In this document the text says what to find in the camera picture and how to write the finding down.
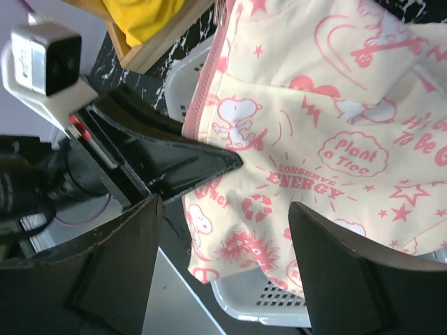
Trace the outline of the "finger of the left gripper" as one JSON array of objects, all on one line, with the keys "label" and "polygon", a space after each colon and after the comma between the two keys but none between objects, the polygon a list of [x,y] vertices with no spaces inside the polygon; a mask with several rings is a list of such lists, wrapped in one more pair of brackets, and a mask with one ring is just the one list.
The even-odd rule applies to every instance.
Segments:
[{"label": "finger of the left gripper", "polygon": [[153,195],[169,203],[243,166],[238,154],[182,136],[130,87],[115,87],[79,111],[79,159],[88,184],[122,206]]}]

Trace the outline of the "cream pink cartoon print cloth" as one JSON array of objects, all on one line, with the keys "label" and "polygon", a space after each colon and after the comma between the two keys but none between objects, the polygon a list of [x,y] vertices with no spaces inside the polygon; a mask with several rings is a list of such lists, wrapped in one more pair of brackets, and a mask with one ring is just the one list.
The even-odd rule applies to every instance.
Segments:
[{"label": "cream pink cartoon print cloth", "polygon": [[189,272],[253,268],[302,294],[301,202],[411,255],[446,245],[446,24],[374,1],[229,1],[186,137],[243,165],[184,196]]}]

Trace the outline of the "white perforated plastic basket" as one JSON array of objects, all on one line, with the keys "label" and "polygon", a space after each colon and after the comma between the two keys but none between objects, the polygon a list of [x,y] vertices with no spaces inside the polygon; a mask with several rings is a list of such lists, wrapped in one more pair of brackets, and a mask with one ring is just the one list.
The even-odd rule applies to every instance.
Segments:
[{"label": "white perforated plastic basket", "polygon": [[[169,117],[177,121],[184,121],[212,39],[199,43],[168,72],[166,105]],[[218,279],[211,286],[217,303],[232,318],[267,326],[311,326],[305,301],[275,287],[260,269]]]}]

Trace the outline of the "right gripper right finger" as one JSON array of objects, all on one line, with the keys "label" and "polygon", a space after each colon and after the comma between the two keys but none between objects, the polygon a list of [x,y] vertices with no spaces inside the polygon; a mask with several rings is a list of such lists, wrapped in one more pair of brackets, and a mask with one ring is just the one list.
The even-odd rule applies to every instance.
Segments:
[{"label": "right gripper right finger", "polygon": [[300,202],[288,222],[314,334],[446,333],[446,264],[378,244]]}]

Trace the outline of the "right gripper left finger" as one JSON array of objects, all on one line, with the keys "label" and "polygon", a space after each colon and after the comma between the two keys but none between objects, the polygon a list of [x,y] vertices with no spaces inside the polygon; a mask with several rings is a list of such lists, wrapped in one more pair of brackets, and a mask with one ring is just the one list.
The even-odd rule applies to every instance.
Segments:
[{"label": "right gripper left finger", "polygon": [[75,239],[1,262],[2,334],[140,334],[163,221],[155,195]]}]

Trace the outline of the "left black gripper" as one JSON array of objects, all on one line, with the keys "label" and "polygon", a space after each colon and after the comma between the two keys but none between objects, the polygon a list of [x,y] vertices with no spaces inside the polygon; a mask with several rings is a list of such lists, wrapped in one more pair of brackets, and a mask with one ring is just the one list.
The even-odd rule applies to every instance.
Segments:
[{"label": "left black gripper", "polygon": [[1,236],[34,237],[57,213],[109,192],[112,167],[82,140],[56,147],[38,137],[1,136]]}]

